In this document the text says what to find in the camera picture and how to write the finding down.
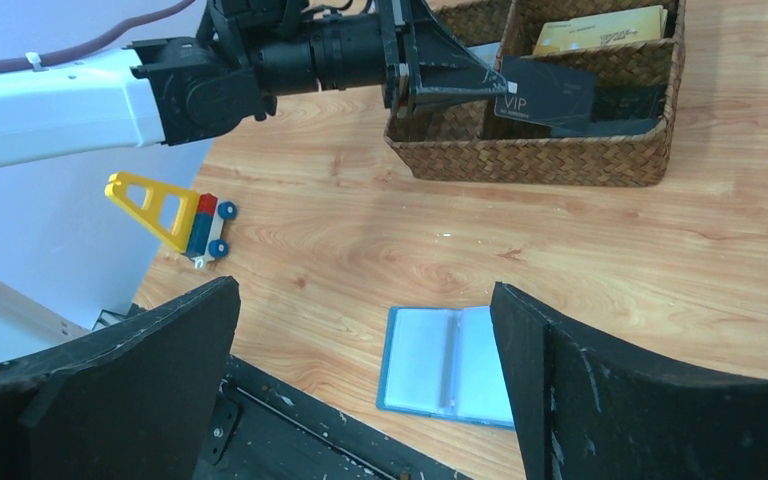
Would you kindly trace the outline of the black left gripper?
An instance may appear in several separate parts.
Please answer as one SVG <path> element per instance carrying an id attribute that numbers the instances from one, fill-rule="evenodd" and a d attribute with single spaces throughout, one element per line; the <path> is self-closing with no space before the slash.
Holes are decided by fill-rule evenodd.
<path id="1" fill-rule="evenodd" d="M 251 3 L 251 62 L 259 87 L 254 116 L 277 98 L 386 82 L 382 21 L 367 9 L 308 1 Z M 461 43 L 425 1 L 393 3 L 393 113 L 413 116 L 491 99 L 510 83 Z"/>

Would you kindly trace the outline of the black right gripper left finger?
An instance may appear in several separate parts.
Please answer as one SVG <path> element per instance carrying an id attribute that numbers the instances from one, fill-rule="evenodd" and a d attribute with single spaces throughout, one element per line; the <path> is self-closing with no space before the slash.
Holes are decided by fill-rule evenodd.
<path id="1" fill-rule="evenodd" d="M 0 479 L 189 479 L 240 310 L 208 283 L 0 363 Z"/>

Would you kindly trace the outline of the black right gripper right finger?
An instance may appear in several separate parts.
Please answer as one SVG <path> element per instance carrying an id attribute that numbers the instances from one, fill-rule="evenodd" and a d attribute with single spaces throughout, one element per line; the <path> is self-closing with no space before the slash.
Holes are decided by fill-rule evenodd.
<path id="1" fill-rule="evenodd" d="M 639 347 L 507 283 L 490 314 L 530 479 L 768 479 L 768 380 Z"/>

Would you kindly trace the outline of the teal leather card holder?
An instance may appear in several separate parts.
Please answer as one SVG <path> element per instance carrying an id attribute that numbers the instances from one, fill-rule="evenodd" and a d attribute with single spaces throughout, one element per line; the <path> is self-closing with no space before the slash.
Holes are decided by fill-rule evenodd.
<path id="1" fill-rule="evenodd" d="M 376 406 L 512 430 L 489 308 L 392 307 Z"/>

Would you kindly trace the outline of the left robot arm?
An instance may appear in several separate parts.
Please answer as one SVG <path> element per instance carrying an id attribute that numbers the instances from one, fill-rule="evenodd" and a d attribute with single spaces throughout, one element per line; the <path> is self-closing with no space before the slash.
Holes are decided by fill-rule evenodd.
<path id="1" fill-rule="evenodd" d="M 399 116 L 515 91 L 424 1 L 210 1 L 193 37 L 134 42 L 126 19 L 64 50 L 0 60 L 0 167 L 222 136 L 281 96 L 378 85 Z"/>

